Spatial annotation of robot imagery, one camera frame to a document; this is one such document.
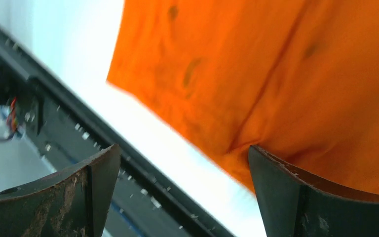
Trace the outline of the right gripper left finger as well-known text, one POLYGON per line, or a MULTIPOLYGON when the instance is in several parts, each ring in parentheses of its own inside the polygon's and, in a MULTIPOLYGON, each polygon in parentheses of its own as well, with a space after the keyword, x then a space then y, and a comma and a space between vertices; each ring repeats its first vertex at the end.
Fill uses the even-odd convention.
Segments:
POLYGON ((83 161, 0 192, 0 237, 100 237, 120 168, 111 145, 83 161))

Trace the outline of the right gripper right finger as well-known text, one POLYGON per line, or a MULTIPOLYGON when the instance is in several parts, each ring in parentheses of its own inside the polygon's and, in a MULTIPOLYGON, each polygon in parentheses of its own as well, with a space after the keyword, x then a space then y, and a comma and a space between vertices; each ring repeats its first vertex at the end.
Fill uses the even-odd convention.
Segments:
POLYGON ((258 146, 250 172, 269 237, 379 237, 379 195, 291 165, 258 146))

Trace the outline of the orange t shirt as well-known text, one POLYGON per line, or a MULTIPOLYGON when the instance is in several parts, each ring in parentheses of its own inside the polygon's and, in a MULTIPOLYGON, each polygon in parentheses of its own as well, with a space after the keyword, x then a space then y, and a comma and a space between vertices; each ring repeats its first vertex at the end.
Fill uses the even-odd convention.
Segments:
POLYGON ((379 0, 127 0, 108 81, 249 189, 258 145, 379 194, 379 0))

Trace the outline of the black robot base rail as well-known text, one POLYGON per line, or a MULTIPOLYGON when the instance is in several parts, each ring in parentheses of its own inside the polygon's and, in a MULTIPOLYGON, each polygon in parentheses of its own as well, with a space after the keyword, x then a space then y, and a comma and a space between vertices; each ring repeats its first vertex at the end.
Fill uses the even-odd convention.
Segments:
POLYGON ((0 28, 0 192, 117 144, 120 168, 101 237, 228 237, 0 28))

